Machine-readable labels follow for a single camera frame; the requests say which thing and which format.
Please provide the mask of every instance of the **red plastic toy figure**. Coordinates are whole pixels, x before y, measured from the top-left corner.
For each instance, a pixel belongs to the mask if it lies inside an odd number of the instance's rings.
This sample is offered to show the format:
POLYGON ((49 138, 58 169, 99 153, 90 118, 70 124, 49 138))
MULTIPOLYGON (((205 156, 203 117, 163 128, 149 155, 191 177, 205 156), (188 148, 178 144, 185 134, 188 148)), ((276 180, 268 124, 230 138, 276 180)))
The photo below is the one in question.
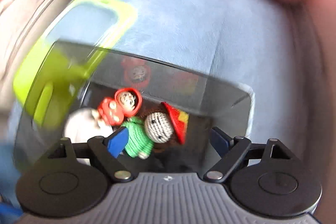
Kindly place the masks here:
POLYGON ((124 117, 134 116, 140 109, 142 97, 139 91, 134 88, 117 90, 114 99, 105 97, 98 106, 99 120, 111 126, 119 126, 124 117))

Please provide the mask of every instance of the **transparent plastic container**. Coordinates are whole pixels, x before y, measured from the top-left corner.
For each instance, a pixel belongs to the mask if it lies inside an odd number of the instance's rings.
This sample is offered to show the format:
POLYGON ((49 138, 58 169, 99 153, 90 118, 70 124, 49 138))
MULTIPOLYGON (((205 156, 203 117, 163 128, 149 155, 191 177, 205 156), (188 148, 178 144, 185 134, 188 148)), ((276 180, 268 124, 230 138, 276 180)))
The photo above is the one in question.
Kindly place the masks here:
MULTIPOLYGON (((232 137, 248 137, 253 100, 243 85, 158 60, 57 41, 46 55, 25 101, 14 148, 19 170, 31 166, 63 136, 69 114, 79 108, 97 108, 104 97, 113 97, 123 87, 141 92, 139 116, 161 102, 189 114, 182 148, 194 155, 200 170, 208 165, 212 127, 232 137)), ((148 171, 151 157, 142 160, 125 155, 118 160, 131 170, 144 172, 148 171)))

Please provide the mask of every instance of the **beige fabric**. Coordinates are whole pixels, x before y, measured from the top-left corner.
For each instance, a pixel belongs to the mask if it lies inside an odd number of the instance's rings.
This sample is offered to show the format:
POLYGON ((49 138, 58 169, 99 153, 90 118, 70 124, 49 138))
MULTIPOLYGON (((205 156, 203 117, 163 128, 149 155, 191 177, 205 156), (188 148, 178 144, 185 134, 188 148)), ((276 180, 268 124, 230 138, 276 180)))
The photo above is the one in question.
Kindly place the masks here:
POLYGON ((0 2, 0 111, 9 111, 16 70, 38 37, 70 0, 0 2))

